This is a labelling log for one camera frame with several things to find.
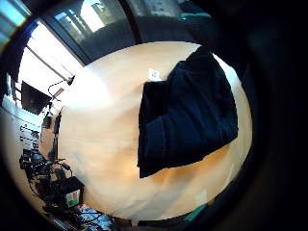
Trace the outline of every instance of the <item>folded black fabric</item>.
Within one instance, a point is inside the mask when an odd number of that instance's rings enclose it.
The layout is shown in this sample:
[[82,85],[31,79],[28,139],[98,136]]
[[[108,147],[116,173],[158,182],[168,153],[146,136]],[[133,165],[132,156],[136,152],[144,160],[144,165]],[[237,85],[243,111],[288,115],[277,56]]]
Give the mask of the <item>folded black fabric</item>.
[[201,161],[235,139],[235,101],[212,53],[200,46],[165,81],[145,83],[139,126],[140,178]]

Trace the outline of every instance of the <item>desk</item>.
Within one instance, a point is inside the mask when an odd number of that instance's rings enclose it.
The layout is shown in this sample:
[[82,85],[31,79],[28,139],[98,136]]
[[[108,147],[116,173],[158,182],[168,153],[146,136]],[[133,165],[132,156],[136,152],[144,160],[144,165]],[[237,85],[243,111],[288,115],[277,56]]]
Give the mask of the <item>desk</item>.
[[212,200],[239,172],[251,145],[251,115],[235,71],[220,61],[236,101],[238,137],[201,162],[139,178],[138,114],[148,69],[165,80],[197,47],[164,41],[116,51],[83,68],[63,93],[59,157],[86,185],[92,208],[132,220],[173,218]]

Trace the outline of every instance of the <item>wooden table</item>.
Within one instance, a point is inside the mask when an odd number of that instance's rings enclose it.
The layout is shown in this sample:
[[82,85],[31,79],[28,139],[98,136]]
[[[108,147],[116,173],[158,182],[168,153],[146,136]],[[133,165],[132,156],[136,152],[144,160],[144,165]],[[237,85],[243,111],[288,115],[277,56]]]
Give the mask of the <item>wooden table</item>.
[[132,220],[173,218],[213,199],[239,172],[251,145],[251,115],[235,71],[219,61],[235,97],[238,137],[201,162],[139,177],[138,114],[148,69],[165,80],[197,47],[164,41],[116,51],[86,66],[63,93],[59,157],[86,185],[92,208]]

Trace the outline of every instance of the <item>black towel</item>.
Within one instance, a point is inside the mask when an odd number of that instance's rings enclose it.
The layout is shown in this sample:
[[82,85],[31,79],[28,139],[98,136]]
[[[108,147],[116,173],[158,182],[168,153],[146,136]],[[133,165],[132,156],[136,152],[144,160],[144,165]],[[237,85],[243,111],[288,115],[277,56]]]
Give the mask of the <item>black towel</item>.
[[213,54],[200,46],[165,81],[145,83],[139,126],[140,178],[201,161],[235,139],[235,101]]

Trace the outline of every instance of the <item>black cloth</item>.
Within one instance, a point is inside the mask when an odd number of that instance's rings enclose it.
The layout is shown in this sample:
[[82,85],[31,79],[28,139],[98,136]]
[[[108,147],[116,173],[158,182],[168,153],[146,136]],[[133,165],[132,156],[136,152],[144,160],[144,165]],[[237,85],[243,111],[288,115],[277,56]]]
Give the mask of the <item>black cloth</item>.
[[238,136],[233,94],[211,52],[200,46],[166,81],[144,84],[139,126],[140,178],[201,161]]

